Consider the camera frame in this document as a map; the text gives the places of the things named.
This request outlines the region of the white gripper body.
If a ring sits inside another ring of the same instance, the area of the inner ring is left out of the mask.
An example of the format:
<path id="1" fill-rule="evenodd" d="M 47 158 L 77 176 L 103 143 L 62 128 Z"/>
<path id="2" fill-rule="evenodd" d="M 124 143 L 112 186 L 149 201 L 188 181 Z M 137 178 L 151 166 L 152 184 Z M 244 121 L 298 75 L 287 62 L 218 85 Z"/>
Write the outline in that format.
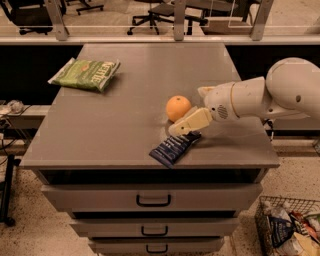
<path id="1" fill-rule="evenodd" d="M 212 118 L 218 122 L 234 121 L 238 119 L 231 103 L 231 91 L 234 82 L 214 86 L 204 98 L 204 105 L 210 110 Z"/>

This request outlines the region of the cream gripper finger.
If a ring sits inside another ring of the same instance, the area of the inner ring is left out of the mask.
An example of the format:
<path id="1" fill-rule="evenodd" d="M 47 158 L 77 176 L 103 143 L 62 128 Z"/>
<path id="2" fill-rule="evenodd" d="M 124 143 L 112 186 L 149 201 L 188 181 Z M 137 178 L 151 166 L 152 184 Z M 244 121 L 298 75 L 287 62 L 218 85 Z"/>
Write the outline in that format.
<path id="1" fill-rule="evenodd" d="M 207 108 L 193 107 L 182 118 L 172 124 L 168 132 L 172 136 L 185 135 L 210 125 L 213 118 Z"/>
<path id="2" fill-rule="evenodd" d="M 214 86 L 202 86 L 197 89 L 201 98 L 204 98 L 210 91 L 214 90 Z"/>

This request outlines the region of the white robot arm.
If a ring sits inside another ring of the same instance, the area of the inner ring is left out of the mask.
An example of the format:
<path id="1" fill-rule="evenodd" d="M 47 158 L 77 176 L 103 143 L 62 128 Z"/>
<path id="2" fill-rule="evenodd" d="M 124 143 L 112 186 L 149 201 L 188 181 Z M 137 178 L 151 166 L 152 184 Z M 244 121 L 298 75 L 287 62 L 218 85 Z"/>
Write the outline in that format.
<path id="1" fill-rule="evenodd" d="M 320 68 L 301 58 L 282 59 L 264 77 L 200 87 L 201 107 L 172 124 L 172 136 L 200 130 L 211 122 L 256 116 L 265 119 L 320 118 Z"/>

